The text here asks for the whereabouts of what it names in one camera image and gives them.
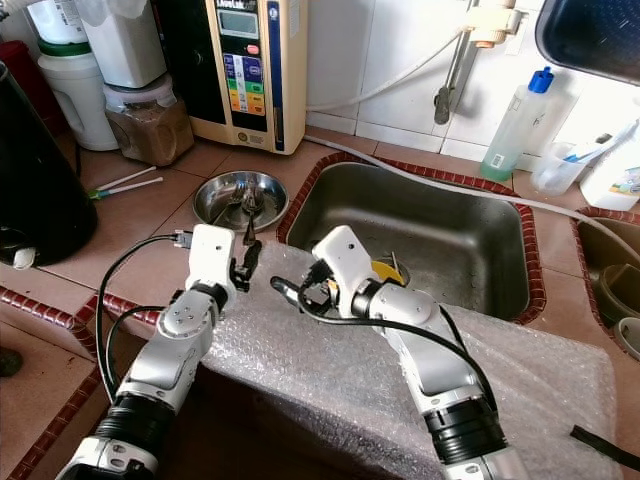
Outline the clear plastic cup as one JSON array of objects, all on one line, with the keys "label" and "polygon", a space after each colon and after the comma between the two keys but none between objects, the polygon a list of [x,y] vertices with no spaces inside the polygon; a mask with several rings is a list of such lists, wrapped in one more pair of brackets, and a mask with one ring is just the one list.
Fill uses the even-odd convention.
[{"label": "clear plastic cup", "polygon": [[562,195],[588,165],[581,156],[590,150],[589,146],[576,143],[550,143],[541,152],[538,168],[531,175],[532,187],[543,195]]}]

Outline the steel faucet pipe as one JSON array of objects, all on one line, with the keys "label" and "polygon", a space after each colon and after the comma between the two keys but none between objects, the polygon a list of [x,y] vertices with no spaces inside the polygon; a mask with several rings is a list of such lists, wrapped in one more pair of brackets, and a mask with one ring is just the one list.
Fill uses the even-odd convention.
[{"label": "steel faucet pipe", "polygon": [[479,47],[470,40],[470,32],[462,33],[454,49],[445,83],[433,97],[433,119],[436,125],[444,125],[451,120],[453,110],[457,108],[462,92],[465,90],[468,76],[474,68],[477,50]]}]

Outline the white straw with green tip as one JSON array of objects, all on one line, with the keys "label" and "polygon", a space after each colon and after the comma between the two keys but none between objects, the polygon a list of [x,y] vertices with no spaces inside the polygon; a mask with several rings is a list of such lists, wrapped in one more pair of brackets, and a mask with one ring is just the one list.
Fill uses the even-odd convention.
[{"label": "white straw with green tip", "polygon": [[138,182],[131,184],[131,186],[123,186],[123,187],[115,187],[110,189],[96,189],[88,195],[88,198],[91,200],[101,200],[101,198],[105,198],[111,195],[119,195],[119,193],[124,193],[127,191],[131,191],[131,189],[137,189],[145,186],[150,186],[150,184],[163,182],[163,177],[157,177],[151,180],[143,180],[143,182]]},{"label": "white straw with green tip", "polygon": [[106,191],[106,189],[110,189],[111,187],[114,187],[114,186],[119,186],[119,184],[125,182],[125,180],[132,180],[136,177],[141,177],[141,175],[143,174],[155,172],[155,170],[157,170],[157,166],[148,166],[148,168],[142,169],[140,170],[140,172],[124,175],[124,177],[122,178],[111,180],[111,182],[102,184],[102,186],[93,189],[92,193],[93,195],[97,195],[97,193],[104,192]]}]

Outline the white plastic jug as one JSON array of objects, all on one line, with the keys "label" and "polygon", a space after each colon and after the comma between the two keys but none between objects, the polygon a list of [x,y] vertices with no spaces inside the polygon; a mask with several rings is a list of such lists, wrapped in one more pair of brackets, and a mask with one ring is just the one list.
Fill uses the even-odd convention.
[{"label": "white plastic jug", "polygon": [[38,68],[49,83],[79,146],[92,151],[119,148],[105,115],[99,64],[90,45],[38,41]]}]

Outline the clear bottle with blue cap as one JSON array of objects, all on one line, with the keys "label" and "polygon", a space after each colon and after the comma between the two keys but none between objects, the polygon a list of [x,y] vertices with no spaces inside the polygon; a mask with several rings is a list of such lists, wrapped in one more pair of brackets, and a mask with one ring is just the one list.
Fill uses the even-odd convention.
[{"label": "clear bottle with blue cap", "polygon": [[513,170],[524,155],[527,142],[547,114],[550,102],[548,90],[554,79],[556,74],[552,67],[535,70],[530,81],[513,93],[481,160],[481,177],[493,182],[506,182],[512,177]]}]

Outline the beige faucet diverter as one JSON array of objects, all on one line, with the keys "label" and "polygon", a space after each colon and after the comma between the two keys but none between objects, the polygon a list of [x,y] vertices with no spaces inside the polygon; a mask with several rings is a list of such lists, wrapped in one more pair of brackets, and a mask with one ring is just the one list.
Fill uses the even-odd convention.
[{"label": "beige faucet diverter", "polygon": [[468,0],[462,31],[476,49],[493,49],[508,36],[517,35],[526,14],[516,8],[517,0]]}]

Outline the dark blue tray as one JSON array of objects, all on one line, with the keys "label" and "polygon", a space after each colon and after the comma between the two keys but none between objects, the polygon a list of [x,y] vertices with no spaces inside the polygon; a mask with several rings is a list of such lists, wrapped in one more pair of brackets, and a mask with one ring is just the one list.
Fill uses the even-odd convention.
[{"label": "dark blue tray", "polygon": [[544,0],[535,41],[556,67],[640,86],[640,0]]}]

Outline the round light dish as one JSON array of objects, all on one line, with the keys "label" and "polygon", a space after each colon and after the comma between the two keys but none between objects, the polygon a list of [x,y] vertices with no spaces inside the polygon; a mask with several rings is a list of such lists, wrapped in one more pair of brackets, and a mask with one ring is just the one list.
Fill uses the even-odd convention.
[{"label": "round light dish", "polygon": [[640,361],[640,317],[623,317],[614,324],[613,333],[623,351]]}]

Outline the small shallow steel bowl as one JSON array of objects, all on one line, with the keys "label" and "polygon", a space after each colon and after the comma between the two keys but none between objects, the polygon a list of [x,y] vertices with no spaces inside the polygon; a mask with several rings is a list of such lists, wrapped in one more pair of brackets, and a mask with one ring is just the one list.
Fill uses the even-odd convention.
[{"label": "small shallow steel bowl", "polygon": [[[230,229],[224,227],[221,212],[228,205],[239,182],[250,184],[252,191],[259,196],[260,211],[255,220],[256,232],[265,230],[282,218],[289,202],[287,189],[274,175],[251,170],[227,172],[207,180],[192,197],[192,207],[197,218],[202,223]],[[237,227],[234,232],[244,232],[244,215],[238,218]]]}]

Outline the beige water ionizer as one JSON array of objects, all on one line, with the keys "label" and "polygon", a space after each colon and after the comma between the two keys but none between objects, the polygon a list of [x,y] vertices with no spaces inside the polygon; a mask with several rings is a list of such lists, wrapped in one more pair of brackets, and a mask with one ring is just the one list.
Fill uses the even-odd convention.
[{"label": "beige water ionizer", "polygon": [[305,134],[310,0],[159,0],[157,27],[193,133],[291,155]]}]

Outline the clear bubble wrap sheet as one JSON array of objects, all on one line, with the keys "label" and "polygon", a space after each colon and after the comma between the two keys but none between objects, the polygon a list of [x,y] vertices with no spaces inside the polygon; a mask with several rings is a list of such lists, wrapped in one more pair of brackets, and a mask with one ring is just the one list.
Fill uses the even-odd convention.
[{"label": "clear bubble wrap sheet", "polygon": [[[202,364],[300,413],[321,442],[357,465],[413,480],[442,480],[442,467],[397,353],[369,326],[316,323],[270,287],[301,279],[306,251],[271,242],[250,291],[234,293]],[[616,394],[603,349],[536,332],[458,306],[448,314],[497,397],[500,426],[531,480],[621,480],[620,466],[571,430],[612,438]]]}]

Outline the labelled white tub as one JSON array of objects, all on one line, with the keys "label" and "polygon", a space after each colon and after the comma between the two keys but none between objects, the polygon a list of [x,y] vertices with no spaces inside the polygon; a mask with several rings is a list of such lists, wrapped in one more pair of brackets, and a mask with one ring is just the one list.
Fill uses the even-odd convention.
[{"label": "labelled white tub", "polygon": [[26,6],[37,36],[47,44],[87,44],[76,0],[38,0]]}]

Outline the black kettle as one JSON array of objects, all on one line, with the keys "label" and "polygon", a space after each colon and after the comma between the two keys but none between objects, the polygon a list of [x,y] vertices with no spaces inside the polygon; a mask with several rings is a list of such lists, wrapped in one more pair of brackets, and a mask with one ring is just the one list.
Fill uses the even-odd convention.
[{"label": "black kettle", "polygon": [[15,270],[52,265],[87,246],[99,216],[8,68],[0,79],[0,260]]}]

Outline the steel sink basin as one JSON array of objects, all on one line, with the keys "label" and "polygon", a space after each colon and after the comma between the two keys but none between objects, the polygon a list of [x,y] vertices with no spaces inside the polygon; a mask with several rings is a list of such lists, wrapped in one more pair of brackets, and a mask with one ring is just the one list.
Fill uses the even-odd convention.
[{"label": "steel sink basin", "polygon": [[609,265],[630,264],[640,269],[640,218],[632,216],[630,220],[625,220],[594,216],[594,220],[599,221],[603,227],[612,230],[616,236],[627,243],[626,247],[622,247],[603,230],[581,223],[581,221],[577,221],[575,224],[577,238],[579,238],[580,257],[586,273],[586,282],[588,282],[588,288],[591,292],[591,300],[596,308],[596,315],[598,315],[600,324],[604,326],[605,333],[611,335],[614,342],[620,346],[620,343],[614,338],[614,324],[609,325],[600,312],[599,302],[596,300],[596,282],[598,282],[602,270]]},{"label": "steel sink basin", "polygon": [[468,175],[411,166],[411,177],[349,154],[324,157],[276,229],[280,242],[310,251],[347,225],[372,260],[393,255],[408,287],[445,305],[527,324],[547,306],[530,207],[424,186],[430,178],[494,193],[506,188]]}]

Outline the dark oblong object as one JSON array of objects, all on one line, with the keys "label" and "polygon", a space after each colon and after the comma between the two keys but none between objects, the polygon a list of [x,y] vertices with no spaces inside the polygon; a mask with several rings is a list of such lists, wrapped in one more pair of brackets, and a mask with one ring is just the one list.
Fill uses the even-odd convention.
[{"label": "dark oblong object", "polygon": [[0,378],[13,378],[24,365],[22,353],[5,347],[0,348]]}]

